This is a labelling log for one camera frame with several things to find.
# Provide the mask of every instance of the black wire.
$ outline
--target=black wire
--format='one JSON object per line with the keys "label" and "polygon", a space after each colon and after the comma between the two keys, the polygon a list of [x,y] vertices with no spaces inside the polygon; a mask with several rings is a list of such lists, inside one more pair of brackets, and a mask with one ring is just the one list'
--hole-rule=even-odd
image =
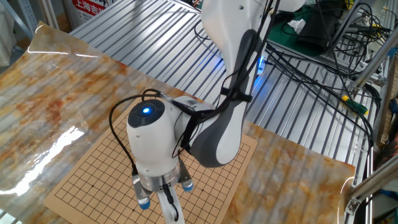
{"label": "black wire", "polygon": [[136,98],[140,98],[140,97],[158,97],[158,95],[151,95],[151,94],[146,94],[146,95],[135,95],[135,96],[130,96],[127,97],[119,102],[117,102],[112,108],[111,111],[109,112],[109,127],[111,128],[111,132],[114,136],[114,138],[117,140],[117,142],[120,144],[120,146],[122,147],[123,151],[126,153],[127,157],[129,158],[130,162],[131,162],[131,168],[132,168],[132,175],[137,175],[138,171],[137,171],[137,167],[129,153],[129,151],[126,149],[126,147],[124,146],[124,144],[122,143],[122,141],[119,139],[118,135],[116,134],[116,132],[114,131],[113,128],[113,124],[112,124],[112,115],[113,112],[115,111],[115,109],[121,105],[122,103],[129,101],[129,100],[134,100]]}
{"label": "black wire", "polygon": [[198,21],[198,22],[193,26],[193,31],[194,31],[195,35],[196,35],[197,37],[201,38],[201,39],[210,40],[210,38],[208,38],[208,37],[202,37],[201,35],[198,34],[198,32],[197,32],[197,26],[199,25],[200,22],[201,22],[201,20]]}
{"label": "black wire", "polygon": [[174,221],[177,222],[178,219],[180,218],[180,215],[178,214],[178,210],[176,208],[176,206],[174,204],[172,204],[174,210],[175,210],[175,217],[174,217]]}
{"label": "black wire", "polygon": [[[278,61],[278,60],[276,59],[276,57],[273,56],[270,52],[268,52],[267,50],[266,50],[266,52],[269,53],[269,55],[270,55],[270,56],[276,61],[276,63],[278,63],[280,66],[285,67],[285,66],[287,65],[287,66],[289,66],[289,67],[291,67],[291,68],[292,68],[292,67],[294,68],[294,66],[293,66],[292,64],[290,64],[286,59],[284,59],[281,55],[278,55],[278,52],[276,51],[276,49],[273,49],[273,52],[274,52],[282,61],[284,61],[285,65],[283,65],[280,61]],[[305,86],[310,92],[312,92],[314,95],[318,95],[318,93],[317,93],[313,88],[311,88],[311,87],[309,87],[308,85],[306,85],[306,83],[303,82],[303,81],[301,81],[298,77],[296,77],[296,76],[294,75],[294,73],[292,73],[292,72],[289,71],[288,69],[285,69],[285,71],[287,71],[287,72],[290,74],[290,76],[287,75],[286,73],[283,73],[284,75],[288,76],[289,78],[292,78],[293,80],[295,80],[295,81],[297,81],[297,82],[299,82],[299,83],[302,83],[303,86]],[[297,74],[299,74],[299,75],[304,75],[304,78],[306,78],[306,79],[308,79],[308,80],[313,80],[312,78],[307,77],[307,76],[306,76],[304,73],[302,73],[301,71],[298,71],[298,72],[295,71],[295,72],[296,72]],[[311,85],[316,85],[316,86],[318,86],[318,87],[321,88],[322,90],[328,92],[329,94],[331,94],[332,96],[334,96],[335,98],[337,98],[338,100],[340,100],[344,105],[346,105],[346,106],[349,107],[349,105],[347,105],[347,102],[345,102],[344,100],[342,100],[340,96],[336,96],[335,93],[331,93],[331,91],[330,91],[329,89],[327,89],[327,88],[325,88],[325,86],[323,86],[323,85],[317,83],[315,80],[314,80],[314,83],[311,83]],[[327,100],[323,99],[323,98],[320,97],[320,96],[319,96],[318,98],[319,98],[322,102],[324,102],[326,105],[328,105],[329,107],[331,107],[332,109],[334,109],[337,113],[339,113],[339,114],[341,114],[342,116],[344,116],[348,121],[352,122],[355,126],[357,126],[360,130],[362,130],[366,135],[369,134],[368,131],[367,131],[366,129],[364,129],[362,126],[360,126],[356,121],[354,121],[354,120],[352,120],[351,118],[347,117],[347,115],[345,115],[345,113],[341,112],[338,108],[336,108],[335,106],[333,106],[332,104],[330,104]]]}
{"label": "black wire", "polygon": [[[315,2],[317,3],[319,10],[321,10],[321,6],[319,5],[318,0],[315,0]],[[370,7],[369,5],[368,5],[368,7],[369,7],[370,13],[371,13],[371,15],[372,15],[372,9],[371,9],[371,7]],[[322,23],[323,23],[323,25],[324,25],[325,32],[327,32],[328,29],[327,29],[327,26],[326,26],[325,19],[323,18],[323,14],[320,13],[320,15],[321,15]],[[331,40],[330,40],[330,37],[329,37],[329,36],[328,36],[328,41],[329,41],[329,44],[332,46],[332,43],[331,43]],[[333,58],[334,58],[334,60],[335,60],[336,69],[337,69],[337,71],[338,71],[338,74],[337,74],[337,75],[339,76],[339,78],[340,78],[340,80],[341,80],[341,83],[343,84],[343,87],[344,87],[345,91],[347,92],[347,95],[348,95],[349,99],[350,99],[352,102],[354,102],[354,99],[352,98],[351,94],[349,93],[349,91],[348,91],[348,89],[347,89],[347,86],[345,85],[345,82],[344,82],[344,80],[343,80],[343,77],[342,77],[341,74],[340,74],[339,66],[338,66],[338,61],[337,61],[337,56],[336,56],[335,51],[334,51],[333,49],[332,49],[332,56],[333,56]],[[363,114],[361,114],[361,113],[359,112],[359,109],[357,109],[357,107],[356,107],[355,104],[353,104],[352,107],[350,106],[350,108],[353,108],[354,111],[356,112],[356,114],[362,119],[363,123],[365,124],[365,125],[364,125],[365,129],[366,129],[367,132],[369,133],[369,136],[368,136],[368,141],[369,141],[369,150],[368,150],[368,153],[369,153],[369,152],[370,152],[370,148],[373,147],[373,129],[372,129],[372,126],[371,126],[371,124],[369,123],[369,121],[363,116]]]}
{"label": "black wire", "polygon": [[156,93],[157,97],[161,97],[161,95],[162,95],[162,92],[161,92],[161,91],[156,90],[156,89],[153,89],[153,88],[145,89],[141,94],[142,94],[142,95],[146,95],[146,94],[147,94],[148,92],[150,92],[150,91]]}
{"label": "black wire", "polygon": [[394,13],[393,11],[391,11],[391,10],[386,9],[386,8],[383,8],[383,9],[386,10],[387,12],[393,13],[393,15],[396,17],[396,22],[395,22],[395,24],[394,24],[394,28],[396,28],[397,23],[398,23],[398,16],[397,16],[397,14]]}
{"label": "black wire", "polygon": [[[235,95],[235,93],[240,91],[240,87],[243,84],[245,78],[248,77],[248,75],[249,75],[250,71],[252,70],[253,66],[255,66],[255,64],[257,63],[258,59],[260,58],[262,49],[264,48],[264,46],[266,44],[267,37],[269,35],[269,32],[271,31],[271,29],[267,30],[267,32],[265,34],[265,38],[261,42],[261,46],[259,47],[260,50],[257,53],[256,59],[253,61],[252,65],[249,67],[249,69],[247,69],[247,71],[246,71],[245,68],[247,68],[247,65],[249,64],[249,61],[251,59],[252,54],[255,52],[256,48],[258,47],[258,40],[260,38],[259,34],[261,33],[262,28],[264,27],[264,24],[265,24],[267,16],[268,16],[268,13],[272,9],[272,3],[273,2],[274,2],[273,0],[270,0],[269,3],[268,3],[268,1],[266,2],[266,6],[265,6],[264,12],[262,14],[261,23],[260,23],[259,29],[257,30],[257,36],[255,37],[255,39],[251,43],[251,48],[249,50],[249,53],[245,56],[244,63],[242,63],[242,65],[239,67],[239,69],[237,71],[233,72],[234,75],[237,74],[237,79],[236,79],[234,85],[232,86],[230,93],[226,96],[224,101],[216,109],[211,110],[211,111],[202,111],[202,112],[199,111],[199,112],[197,112],[195,114],[195,116],[197,116],[198,120],[199,120],[199,122],[197,124],[203,123],[203,122],[209,120],[210,118],[218,115],[222,111],[224,111],[229,106],[229,104],[233,101],[233,95]],[[279,2],[280,2],[280,0],[277,0],[277,2],[275,4],[275,10],[274,10],[275,12],[277,12],[277,9],[279,7]],[[271,17],[271,22],[270,22],[270,26],[269,27],[272,27],[272,23],[274,21],[275,14],[276,13],[273,13],[273,15]]]}

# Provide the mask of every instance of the metal pole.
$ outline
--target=metal pole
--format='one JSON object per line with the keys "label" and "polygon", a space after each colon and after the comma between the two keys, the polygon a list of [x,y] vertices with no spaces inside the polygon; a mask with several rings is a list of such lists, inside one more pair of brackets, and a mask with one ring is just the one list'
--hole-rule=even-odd
{"label": "metal pole", "polygon": [[354,215],[359,204],[398,177],[398,155],[395,155],[353,190],[346,212]]}
{"label": "metal pole", "polygon": [[33,33],[29,30],[29,28],[24,24],[24,21],[18,16],[18,14],[15,12],[15,10],[8,4],[7,0],[0,0],[0,3],[7,9],[7,11],[13,16],[15,21],[18,23],[18,25],[21,27],[21,29],[25,32],[26,36],[32,40],[33,39]]}
{"label": "metal pole", "polygon": [[344,18],[344,21],[341,23],[341,25],[339,26],[336,35],[334,35],[333,39],[332,39],[332,49],[334,49],[338,42],[340,41],[341,37],[346,33],[346,29],[348,28],[348,26],[353,23],[355,15],[358,13],[359,8],[357,7],[357,5],[363,2],[363,0],[359,0],[359,1],[355,1],[354,4],[351,7],[351,10],[348,11],[347,16]]}
{"label": "metal pole", "polygon": [[362,71],[360,76],[350,85],[350,89],[353,91],[360,90],[366,82],[370,79],[373,73],[380,67],[383,60],[386,58],[388,51],[397,46],[398,44],[398,29],[395,29],[386,43],[377,51],[373,59],[370,61],[368,66]]}

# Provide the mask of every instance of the marble-patterned surface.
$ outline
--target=marble-patterned surface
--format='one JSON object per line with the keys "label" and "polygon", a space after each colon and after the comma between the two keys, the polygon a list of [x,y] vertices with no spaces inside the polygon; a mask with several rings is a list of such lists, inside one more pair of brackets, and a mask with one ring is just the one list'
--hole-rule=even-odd
{"label": "marble-patterned surface", "polygon": [[[145,88],[172,97],[184,95],[40,23],[28,51],[0,75],[0,208],[24,223],[66,223],[43,206],[44,198],[108,128],[110,107]],[[115,119],[127,106],[119,107]],[[259,146],[226,223],[245,223],[248,217],[261,220],[262,211],[273,214],[266,216],[272,222],[294,217],[297,204],[304,205],[301,199],[306,197],[317,202],[314,211],[305,207],[308,212],[303,217],[309,223],[313,212],[335,222],[340,188],[353,175],[352,166],[251,123],[245,124],[244,133],[258,140]],[[290,170],[301,175],[296,177]],[[295,178],[306,181],[294,182]],[[318,195],[313,194],[312,182],[318,183]]]}
{"label": "marble-patterned surface", "polygon": [[355,167],[252,123],[258,145],[223,223],[344,223]]}

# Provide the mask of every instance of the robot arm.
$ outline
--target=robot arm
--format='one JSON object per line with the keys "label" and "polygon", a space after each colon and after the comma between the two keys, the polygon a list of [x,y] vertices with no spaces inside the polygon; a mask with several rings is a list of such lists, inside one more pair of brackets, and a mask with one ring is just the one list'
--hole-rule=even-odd
{"label": "robot arm", "polygon": [[127,120],[131,151],[136,158],[133,176],[139,205],[149,207],[149,195],[158,194],[166,223],[183,223],[174,191],[193,187],[175,153],[181,145],[205,167],[231,162],[238,153],[246,108],[256,76],[253,66],[264,48],[273,0],[205,0],[203,26],[221,51],[229,77],[221,89],[220,106],[211,110],[182,96],[146,100],[136,105]]}

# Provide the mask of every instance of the metal frame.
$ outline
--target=metal frame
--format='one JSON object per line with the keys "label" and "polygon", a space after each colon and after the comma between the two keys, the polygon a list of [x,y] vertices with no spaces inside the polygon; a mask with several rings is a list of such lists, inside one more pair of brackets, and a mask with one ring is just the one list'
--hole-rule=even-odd
{"label": "metal frame", "polygon": [[361,202],[397,178],[397,169],[398,155],[395,155],[353,189],[346,212],[353,215]]}
{"label": "metal frame", "polygon": [[37,20],[35,14],[33,13],[32,6],[30,5],[29,0],[18,0],[18,4],[22,9],[22,13],[25,17],[28,28],[34,34],[37,28]]}
{"label": "metal frame", "polygon": [[15,21],[18,23],[18,25],[21,27],[21,29],[25,32],[26,36],[32,40],[33,39],[33,32],[30,31],[30,29],[25,25],[24,21],[18,16],[18,14],[15,12],[15,10],[10,6],[10,4],[7,2],[7,0],[0,0],[0,3],[3,4],[3,6],[7,9],[7,11],[13,16]]}
{"label": "metal frame", "polygon": [[398,28],[393,31],[386,43],[384,43],[368,66],[362,71],[361,75],[350,85],[350,89],[353,91],[361,89],[386,59],[388,51],[396,45],[398,45]]}
{"label": "metal frame", "polygon": [[50,27],[60,29],[57,22],[57,17],[54,13],[54,9],[51,4],[51,0],[39,0],[40,6],[42,7],[43,14],[47,23]]}

